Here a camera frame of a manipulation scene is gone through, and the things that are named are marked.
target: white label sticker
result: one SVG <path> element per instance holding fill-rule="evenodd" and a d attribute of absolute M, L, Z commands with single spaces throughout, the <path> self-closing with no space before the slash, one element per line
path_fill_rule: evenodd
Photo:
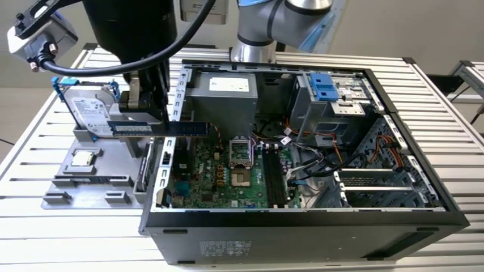
<path fill-rule="evenodd" d="M 284 137 L 283 140 L 280 140 L 280 142 L 283 143 L 283 145 L 287 145 L 291 142 L 291 138 L 288 136 Z"/>
<path fill-rule="evenodd" d="M 117 131 L 123 131 L 123 132 L 137 132 L 137 131 L 143 131 L 143 132 L 152 132 L 151 131 L 151 126 L 116 126 L 116 130 Z"/>
<path fill-rule="evenodd" d="M 104 103 L 96 98 L 75 97 L 71 99 L 84 126 L 99 137 L 112 137 L 108 125 L 109 115 Z"/>
<path fill-rule="evenodd" d="M 285 130 L 284 130 L 284 134 L 285 134 L 287 136 L 289 136 L 292 132 L 293 132 L 293 130 L 292 130 L 292 129 L 285 128 Z"/>
<path fill-rule="evenodd" d="M 200 241 L 200 253 L 204 257 L 248 256 L 252 241 Z"/>
<path fill-rule="evenodd" d="M 211 91 L 248 92 L 249 79 L 247 78 L 211 78 Z"/>

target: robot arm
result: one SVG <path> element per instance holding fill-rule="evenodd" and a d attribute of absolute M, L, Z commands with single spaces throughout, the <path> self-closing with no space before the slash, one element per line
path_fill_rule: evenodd
<path fill-rule="evenodd" d="M 277 41 L 312 52 L 335 21 L 333 0 L 240 0 L 232 61 L 273 62 Z"/>

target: blue clip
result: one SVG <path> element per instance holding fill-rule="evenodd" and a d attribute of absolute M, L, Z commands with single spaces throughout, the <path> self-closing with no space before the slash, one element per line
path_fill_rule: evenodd
<path fill-rule="evenodd" d="M 308 185 L 308 182 L 304 180 L 293 180 L 291 183 L 295 185 Z"/>
<path fill-rule="evenodd" d="M 61 81 L 60 81 L 60 85 L 63 86 L 76 86 L 80 84 L 80 81 L 79 79 L 76 78 L 64 78 Z"/>
<path fill-rule="evenodd" d="M 113 88 L 113 92 L 115 92 L 115 98 L 120 99 L 121 98 L 121 92 L 120 92 L 120 85 L 116 81 L 111 81 L 109 82 L 109 86 L 111 88 Z"/>
<path fill-rule="evenodd" d="M 64 99 L 64 94 L 63 94 L 63 92 L 60 90 L 59 77 L 53 77 L 51 82 L 52 82 L 52 88 L 53 88 L 55 92 L 59 95 L 60 101 L 64 102 L 65 99 Z"/>
<path fill-rule="evenodd" d="M 315 90 L 316 99 L 319 101 L 337 101 L 340 94 L 335 88 L 331 75 L 311 73 L 311 87 Z"/>

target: floor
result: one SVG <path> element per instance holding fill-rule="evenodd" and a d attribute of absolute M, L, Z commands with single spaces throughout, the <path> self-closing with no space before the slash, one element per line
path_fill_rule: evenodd
<path fill-rule="evenodd" d="M 49 88 L 0 88 L 0 138 L 16 142 L 52 93 Z M 0 162 L 12 145 L 0 142 Z"/>

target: green circuit board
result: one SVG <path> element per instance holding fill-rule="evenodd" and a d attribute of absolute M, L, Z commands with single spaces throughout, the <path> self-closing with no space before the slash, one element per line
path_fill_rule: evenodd
<path fill-rule="evenodd" d="M 224 151 L 219 152 L 217 160 L 215 158 L 216 146 L 200 144 L 195 150 L 188 193 L 184 193 L 183 203 L 176 203 L 176 206 L 183 206 L 185 209 L 269 208 L 261 149 L 255 149 L 255 163 L 251 169 L 229 168 L 228 145 L 224 146 Z M 289 167 L 289 150 L 281 149 L 279 156 L 284 166 Z M 243 179 L 241 183 L 237 183 L 237 177 Z M 175 195 L 175 199 L 181 201 L 177 192 Z M 288 202 L 288 207 L 300 207 L 297 192 L 293 200 Z"/>

